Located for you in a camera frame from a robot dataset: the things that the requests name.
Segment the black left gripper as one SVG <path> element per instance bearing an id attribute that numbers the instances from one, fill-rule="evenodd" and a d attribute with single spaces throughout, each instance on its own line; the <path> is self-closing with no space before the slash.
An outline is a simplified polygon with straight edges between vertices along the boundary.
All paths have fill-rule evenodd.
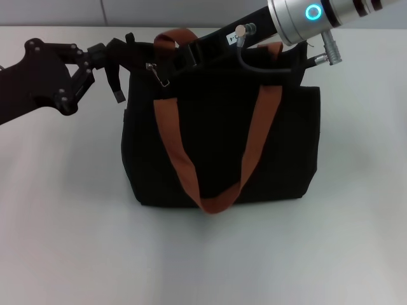
<path id="1" fill-rule="evenodd" d="M 0 125 L 36 109 L 50 107 L 65 116 L 77 112 L 79 101 L 94 84 L 92 69 L 104 67 L 106 46 L 82 50 L 77 44 L 28 40 L 19 63 L 0 70 Z M 66 65 L 78 70 L 70 75 Z"/>

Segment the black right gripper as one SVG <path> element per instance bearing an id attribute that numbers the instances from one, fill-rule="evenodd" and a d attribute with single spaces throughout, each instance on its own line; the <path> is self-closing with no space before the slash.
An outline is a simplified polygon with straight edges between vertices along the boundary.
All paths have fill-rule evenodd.
<path id="1" fill-rule="evenodd" d="M 191 71 L 198 65 L 207 65 L 213 61 L 235 55 L 237 52 L 235 29 L 238 25 L 246 24 L 254 24 L 256 32 L 245 38 L 244 47 L 258 44 L 277 33 L 270 10 L 268 6 L 265 6 L 186 46 L 178 47 L 171 61 L 173 75 L 177 76 Z"/>

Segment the silver metal zipper pull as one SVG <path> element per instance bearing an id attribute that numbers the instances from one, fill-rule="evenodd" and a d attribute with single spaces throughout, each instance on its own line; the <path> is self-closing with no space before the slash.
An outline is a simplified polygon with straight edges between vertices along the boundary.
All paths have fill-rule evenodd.
<path id="1" fill-rule="evenodd" d="M 167 87 L 170 84 L 169 80 L 162 81 L 159 78 L 158 73 L 157 73 L 157 65 L 156 64 L 146 63 L 146 70 L 153 73 L 155 79 L 161 84 L 161 86 L 163 88 Z"/>

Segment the black bag with brown handles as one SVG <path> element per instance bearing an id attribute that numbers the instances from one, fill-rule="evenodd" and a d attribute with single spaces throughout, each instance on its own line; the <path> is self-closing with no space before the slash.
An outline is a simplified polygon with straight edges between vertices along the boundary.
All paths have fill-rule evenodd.
<path id="1" fill-rule="evenodd" d="M 137 201 L 216 214 L 302 197 L 317 171 L 321 129 L 320 90 L 301 83 L 308 45 L 244 50 L 246 63 L 288 68 L 288 76 L 256 74 L 230 55 L 163 88 L 146 63 L 162 65 L 194 39 L 176 29 L 153 43 L 128 35 L 107 46 L 113 67 L 130 71 L 121 158 Z"/>

